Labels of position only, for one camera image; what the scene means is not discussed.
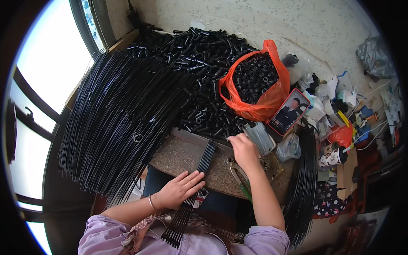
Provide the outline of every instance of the concrete floor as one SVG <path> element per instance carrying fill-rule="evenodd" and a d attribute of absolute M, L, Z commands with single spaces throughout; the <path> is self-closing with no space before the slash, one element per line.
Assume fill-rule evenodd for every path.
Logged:
<path fill-rule="evenodd" d="M 334 74 L 347 70 L 360 94 L 372 90 L 355 54 L 356 48 L 370 36 L 363 22 L 367 16 L 356 14 L 349 5 L 356 4 L 355 0 L 131 0 L 131 3 L 144 22 L 164 31 L 187 30 L 191 26 L 225 29 L 258 48 L 263 40 L 272 39 L 279 54 L 292 51 L 308 58 L 319 78 L 330 80 L 334 76 L 325 64 L 283 38 L 286 36 L 326 60 Z M 106 5 L 118 40 L 133 29 L 126 17 L 127 0 L 106 0 Z M 373 110 L 377 111 L 382 106 L 381 98 L 377 93 L 371 98 L 367 105 L 370 107 L 374 102 Z M 328 219 L 314 220 L 311 233 L 291 253 L 300 254 L 335 242 L 339 226 L 347 220 L 347 215 L 335 224 L 329 224 Z"/>

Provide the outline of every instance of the window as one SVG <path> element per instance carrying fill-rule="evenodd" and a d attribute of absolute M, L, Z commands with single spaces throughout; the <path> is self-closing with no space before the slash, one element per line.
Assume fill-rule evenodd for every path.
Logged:
<path fill-rule="evenodd" d="M 96 46 L 99 50 L 103 48 L 102 40 L 99 37 L 99 33 L 96 30 L 95 21 L 93 20 L 91 8 L 89 7 L 88 0 L 81 0 L 82 7 L 85 13 L 86 22 L 88 23 L 89 29 L 91 30 L 92 37 L 95 40 Z"/>
<path fill-rule="evenodd" d="M 51 142 L 17 120 L 16 160 L 10 165 L 14 192 L 42 199 L 42 181 Z"/>
<path fill-rule="evenodd" d="M 52 133 L 55 127 L 55 121 L 53 121 L 43 111 L 35 106 L 35 104 L 33 104 L 33 102 L 31 102 L 30 99 L 28 99 L 27 96 L 21 91 L 14 80 L 11 82 L 10 97 L 25 113 L 29 113 L 29 111 L 25 109 L 25 107 L 28 107 L 33 112 L 34 121 L 48 132 Z"/>
<path fill-rule="evenodd" d="M 50 246 L 48 245 L 47 235 L 45 234 L 44 223 L 41 222 L 26 222 L 38 244 L 47 255 L 52 255 Z"/>
<path fill-rule="evenodd" d="M 29 34 L 17 67 L 57 113 L 93 60 L 73 18 L 69 0 L 50 3 Z"/>
<path fill-rule="evenodd" d="M 27 203 L 23 203 L 23 202 L 20 202 L 20 201 L 17 201 L 17 204 L 18 204 L 19 207 L 21 207 L 23 209 L 42 212 L 42 206 L 41 205 L 27 204 Z"/>

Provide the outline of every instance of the table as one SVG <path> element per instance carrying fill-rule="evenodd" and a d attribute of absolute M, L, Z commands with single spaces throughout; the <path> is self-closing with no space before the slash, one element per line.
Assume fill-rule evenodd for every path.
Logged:
<path fill-rule="evenodd" d="M 204 148 L 171 135 L 156 151 L 149 165 L 172 176 L 177 176 L 184 171 L 191 173 L 196 170 L 203 153 Z M 266 171 L 269 180 L 273 178 L 274 169 L 284 169 L 273 181 L 270 181 L 279 204 L 284 205 L 294 160 L 288 160 L 281 164 L 274 160 L 273 154 L 270 155 L 270 158 L 271 167 Z M 229 166 L 225 162 L 226 159 L 226 156 L 214 154 L 208 174 L 205 176 L 206 187 L 227 195 L 247 199 L 233 178 Z"/>

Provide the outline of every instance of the lavender shirt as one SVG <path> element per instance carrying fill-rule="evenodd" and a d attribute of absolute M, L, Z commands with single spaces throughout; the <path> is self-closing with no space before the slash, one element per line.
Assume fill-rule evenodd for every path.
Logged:
<path fill-rule="evenodd" d="M 84 236 L 79 241 L 79 255 L 117 255 L 124 248 L 124 241 L 131 226 L 102 215 L 94 215 L 86 222 Z M 138 255 L 144 254 L 225 254 L 224 243 L 212 234 L 184 234 L 177 250 L 160 239 L 164 227 L 147 231 Z M 244 245 L 232 244 L 231 252 L 240 254 L 286 254 L 289 247 L 288 235 L 274 227 L 252 226 Z"/>

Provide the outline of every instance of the yellow tool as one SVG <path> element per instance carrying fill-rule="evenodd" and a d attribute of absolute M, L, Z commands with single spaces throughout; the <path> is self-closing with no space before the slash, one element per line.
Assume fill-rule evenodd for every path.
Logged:
<path fill-rule="evenodd" d="M 340 116 L 340 118 L 344 121 L 344 123 L 347 125 L 347 127 L 350 127 L 350 124 L 348 122 L 348 119 L 345 117 L 345 115 L 340 111 L 337 110 L 337 114 Z"/>

